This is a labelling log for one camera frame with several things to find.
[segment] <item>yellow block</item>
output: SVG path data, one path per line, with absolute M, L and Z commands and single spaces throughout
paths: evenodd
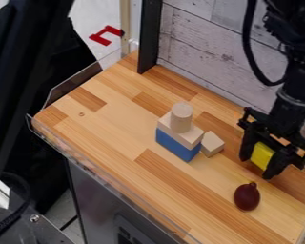
M 270 159 L 274 154 L 274 150 L 272 150 L 262 142 L 258 142 L 254 146 L 254 152 L 250 160 L 261 170 L 265 171 L 267 169 L 267 165 Z

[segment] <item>small beige cube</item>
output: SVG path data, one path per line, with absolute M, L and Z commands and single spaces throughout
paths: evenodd
M 214 132 L 206 132 L 201 141 L 201 151 L 211 157 L 224 149 L 225 143 Z

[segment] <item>wooden table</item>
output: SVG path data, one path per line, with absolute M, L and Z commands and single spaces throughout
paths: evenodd
M 190 243 L 301 241 L 305 171 L 289 167 L 263 180 L 238 159 L 242 108 L 160 66 L 137 74 L 136 62 L 133 53 L 99 73 L 38 113 L 33 126 Z M 194 107 L 195 125 L 225 141 L 222 153 L 187 164 L 155 142 L 158 118 L 183 100 Z M 261 202 L 243 213 L 233 194 L 251 181 Z

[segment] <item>whitewashed wood panel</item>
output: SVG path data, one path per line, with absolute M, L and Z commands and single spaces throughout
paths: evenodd
M 206 20 L 212 19 L 215 0 L 164 0 L 164 3 Z
M 238 69 L 251 69 L 242 48 L 240 34 L 220 28 L 185 11 L 173 12 L 172 38 Z M 252 41 L 252 46 L 260 68 L 272 80 L 281 78 L 286 67 L 286 58 L 278 51 L 258 42 Z
M 264 111 L 275 101 L 274 90 L 263 86 L 250 70 L 225 61 L 221 55 L 171 39 L 169 62 Z
M 243 19 L 247 0 L 216 0 L 214 3 L 212 22 L 236 32 L 242 32 Z M 278 41 L 266 32 L 262 18 L 266 13 L 264 1 L 258 1 L 252 27 L 252 38 L 273 47 Z
M 160 33 L 158 57 L 169 60 L 169 50 L 171 44 L 171 36 L 169 34 Z
M 171 34 L 172 19 L 174 7 L 163 4 L 162 15 L 160 20 L 160 32 Z

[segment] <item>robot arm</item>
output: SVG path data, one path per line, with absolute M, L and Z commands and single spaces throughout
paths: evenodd
M 240 150 L 241 160 L 254 158 L 255 145 L 262 143 L 269 149 L 268 152 L 272 152 L 270 160 L 262 162 L 265 170 L 263 177 L 271 179 L 282 173 L 290 164 L 301 170 L 305 166 L 305 153 L 302 156 L 297 154 L 299 149 L 305 152 L 305 139 L 300 134 L 305 122 L 305 0 L 265 0 L 265 2 L 267 4 L 265 27 L 280 41 L 280 51 L 287 56 L 288 67 L 280 80 L 272 82 L 257 66 L 250 44 L 257 0 L 248 0 L 242 35 L 243 49 L 248 62 L 254 75 L 264 85 L 283 84 L 283 86 L 279 89 L 269 114 L 246 108 L 238 125 L 245 130 Z M 249 116 L 254 118 L 254 122 L 248 121 Z M 272 135 L 285 138 L 289 144 L 282 145 Z

